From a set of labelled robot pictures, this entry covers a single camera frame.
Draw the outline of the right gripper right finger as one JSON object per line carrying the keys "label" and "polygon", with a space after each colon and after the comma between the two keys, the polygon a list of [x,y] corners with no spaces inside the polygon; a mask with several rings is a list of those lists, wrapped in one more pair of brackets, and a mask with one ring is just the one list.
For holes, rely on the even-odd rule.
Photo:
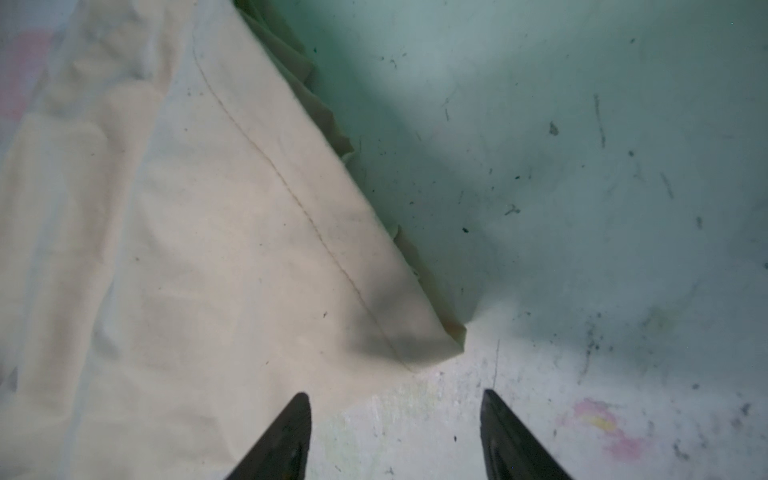
{"label": "right gripper right finger", "polygon": [[483,393],[480,436],[489,480],[572,480],[492,389]]}

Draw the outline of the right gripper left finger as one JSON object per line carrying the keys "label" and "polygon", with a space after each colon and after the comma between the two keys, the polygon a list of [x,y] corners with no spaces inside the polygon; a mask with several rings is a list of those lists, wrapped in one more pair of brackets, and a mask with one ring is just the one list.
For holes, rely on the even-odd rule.
{"label": "right gripper left finger", "polygon": [[297,393],[226,480],[303,480],[312,433],[310,398]]}

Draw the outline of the beige shorts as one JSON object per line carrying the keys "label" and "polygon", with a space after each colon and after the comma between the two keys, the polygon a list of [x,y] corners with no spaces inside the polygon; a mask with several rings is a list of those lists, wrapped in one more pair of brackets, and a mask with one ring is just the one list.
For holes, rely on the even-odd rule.
{"label": "beige shorts", "polygon": [[82,1],[1,162],[1,475],[223,479],[458,355],[227,1]]}

